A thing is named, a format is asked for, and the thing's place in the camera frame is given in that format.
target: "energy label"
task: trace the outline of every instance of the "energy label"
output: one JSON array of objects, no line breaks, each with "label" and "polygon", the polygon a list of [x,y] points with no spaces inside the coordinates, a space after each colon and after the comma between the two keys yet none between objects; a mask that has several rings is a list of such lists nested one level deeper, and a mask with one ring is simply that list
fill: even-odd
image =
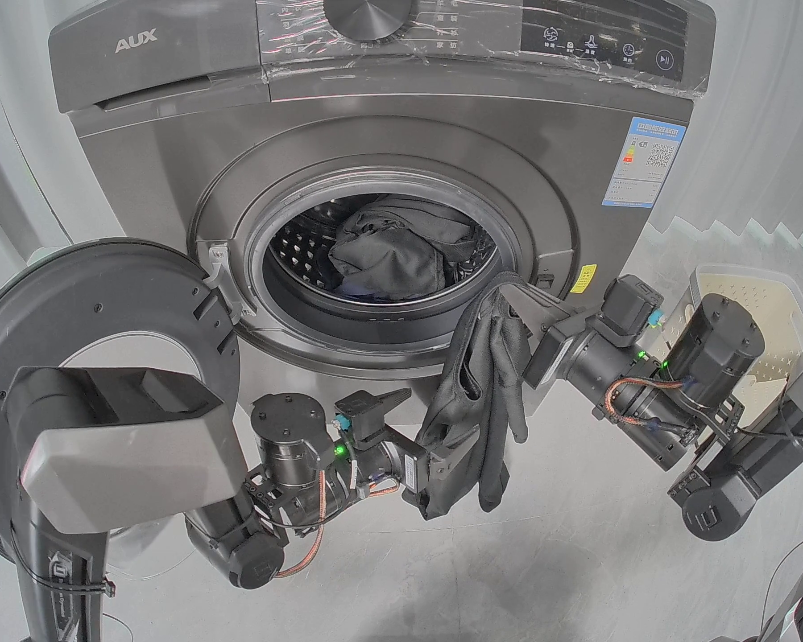
[{"label": "energy label", "polygon": [[635,116],[604,195],[604,206],[652,207],[669,173],[684,126]]}]

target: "black cable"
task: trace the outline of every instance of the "black cable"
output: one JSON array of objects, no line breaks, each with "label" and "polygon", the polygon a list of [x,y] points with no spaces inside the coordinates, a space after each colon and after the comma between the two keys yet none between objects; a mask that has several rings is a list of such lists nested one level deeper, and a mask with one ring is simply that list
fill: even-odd
[{"label": "black cable", "polygon": [[9,527],[9,534],[12,536],[12,551],[15,553],[15,556],[18,557],[18,563],[21,564],[22,569],[37,584],[41,584],[43,587],[46,587],[49,590],[56,590],[57,592],[61,593],[105,594],[108,597],[116,596],[116,585],[110,582],[109,580],[105,580],[104,582],[101,583],[71,584],[71,583],[54,583],[53,580],[48,580],[46,578],[43,578],[43,576],[33,571],[33,569],[30,568],[30,566],[24,560],[24,556],[21,553],[21,548],[18,546],[18,542],[15,540],[15,529],[13,526]]},{"label": "black cable", "polygon": [[777,574],[777,572],[779,572],[779,569],[782,567],[782,564],[785,562],[785,559],[787,559],[789,556],[791,556],[800,547],[803,547],[803,540],[801,540],[800,542],[795,544],[791,548],[791,551],[788,554],[786,554],[785,556],[782,557],[782,561],[779,562],[779,564],[777,564],[776,569],[773,571],[773,574],[771,575],[770,582],[767,583],[767,593],[765,594],[765,605],[763,607],[761,607],[761,630],[759,632],[759,636],[761,636],[761,634],[765,630],[765,615],[767,613],[767,599],[771,596],[771,585],[773,584],[773,579],[776,578],[776,574]]},{"label": "black cable", "polygon": [[743,433],[744,435],[750,435],[752,437],[767,437],[767,438],[775,437],[779,440],[790,441],[793,437],[794,440],[796,440],[797,442],[803,443],[803,435],[798,435],[797,433],[792,433],[791,435],[788,435],[787,433],[762,433],[758,431],[745,431],[743,428],[740,427],[737,428],[737,431],[739,433]]},{"label": "black cable", "polygon": [[752,437],[764,437],[767,439],[777,438],[779,440],[790,440],[792,444],[796,445],[800,450],[803,452],[803,447],[801,447],[800,443],[803,443],[803,435],[799,433],[794,433],[791,430],[791,426],[788,423],[788,420],[782,415],[782,401],[785,399],[785,393],[788,391],[788,383],[791,379],[791,374],[788,375],[788,378],[785,379],[785,384],[782,386],[782,392],[779,393],[779,399],[777,400],[777,416],[779,416],[779,420],[781,420],[782,424],[785,426],[784,433],[765,433],[760,431],[746,431],[740,426],[737,428],[739,433],[743,433],[744,435],[750,435]]}]

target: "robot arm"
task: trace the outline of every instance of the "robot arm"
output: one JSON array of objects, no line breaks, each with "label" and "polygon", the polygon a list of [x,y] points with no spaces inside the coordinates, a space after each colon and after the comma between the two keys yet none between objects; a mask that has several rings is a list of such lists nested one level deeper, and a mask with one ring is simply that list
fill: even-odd
[{"label": "robot arm", "polygon": [[[662,297],[634,276],[614,281],[593,312],[532,287],[503,294],[538,340],[524,374],[531,386],[568,380],[595,405],[594,415],[616,424],[664,470],[710,429],[669,491],[698,537],[728,537],[803,462],[803,358],[753,429],[738,427],[743,406],[731,392],[764,342],[735,302],[709,295],[658,362],[643,358],[636,341],[658,320]],[[198,551],[232,585],[253,589],[281,568],[289,531],[302,537],[316,530],[385,479],[416,505],[480,432],[471,425],[426,449],[386,425],[386,414],[408,396],[360,391],[337,402],[334,441],[316,400],[266,395],[251,416],[263,464],[247,472],[228,411],[192,377],[22,369],[6,412],[19,479],[12,547],[33,642],[61,639],[66,625],[83,642],[100,638],[101,596],[113,592],[104,554],[114,528],[184,513]]]}]

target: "aux logo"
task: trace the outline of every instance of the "aux logo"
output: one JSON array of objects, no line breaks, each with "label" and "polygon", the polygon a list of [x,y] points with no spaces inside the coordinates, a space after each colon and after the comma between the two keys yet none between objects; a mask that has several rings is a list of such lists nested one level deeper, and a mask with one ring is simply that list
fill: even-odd
[{"label": "aux logo", "polygon": [[150,31],[143,31],[142,33],[138,33],[136,40],[134,40],[133,36],[129,36],[127,39],[122,38],[116,45],[116,52],[118,52],[121,49],[139,48],[139,46],[141,46],[144,43],[149,43],[152,40],[157,40],[157,38],[155,37],[155,31],[157,31],[157,28],[153,28]]}]

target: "floor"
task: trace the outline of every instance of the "floor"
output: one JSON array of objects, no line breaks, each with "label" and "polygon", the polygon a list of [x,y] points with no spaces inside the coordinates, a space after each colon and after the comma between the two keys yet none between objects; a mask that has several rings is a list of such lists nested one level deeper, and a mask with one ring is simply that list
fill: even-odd
[{"label": "floor", "polygon": [[[785,266],[803,287],[796,241],[768,236],[734,245],[714,242],[716,234],[676,233],[679,245],[692,239],[693,255],[708,260],[728,246],[728,261],[751,263],[755,252],[737,249],[761,244],[766,268]],[[686,283],[683,277],[675,292],[676,270],[683,276],[689,256],[670,255],[665,273],[652,271],[660,268],[655,250],[673,247],[649,232],[629,268],[657,274],[652,282],[671,284],[676,299]],[[139,558],[126,544],[113,550],[119,594],[105,610],[138,642],[710,642],[757,634],[771,573],[803,538],[803,466],[734,537],[703,543],[665,494],[676,471],[661,473],[589,411],[571,386],[554,387],[529,421],[529,441],[509,442],[512,479],[492,513],[471,494],[426,523],[396,495],[370,499],[329,525],[306,572],[255,592],[233,589],[192,554],[182,522],[173,519]],[[248,461],[256,461],[246,416],[237,427]],[[309,544],[289,549],[290,562]],[[779,570],[770,609],[802,569],[803,548]],[[25,635],[13,570],[0,560],[0,640]],[[105,640],[130,636],[107,620]]]}]

